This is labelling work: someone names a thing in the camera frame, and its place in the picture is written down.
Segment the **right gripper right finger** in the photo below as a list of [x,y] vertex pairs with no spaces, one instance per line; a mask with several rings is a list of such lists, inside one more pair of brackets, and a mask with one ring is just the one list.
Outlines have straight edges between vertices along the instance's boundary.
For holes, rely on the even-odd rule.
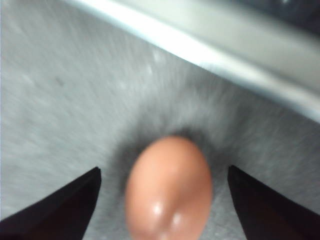
[[318,240],[319,214],[299,205],[238,167],[227,181],[235,211],[248,240]]

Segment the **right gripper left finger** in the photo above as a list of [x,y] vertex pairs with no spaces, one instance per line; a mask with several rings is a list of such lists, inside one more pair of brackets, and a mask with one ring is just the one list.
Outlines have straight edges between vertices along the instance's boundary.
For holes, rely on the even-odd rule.
[[2,240],[81,240],[101,187],[95,167],[42,200],[1,220]]

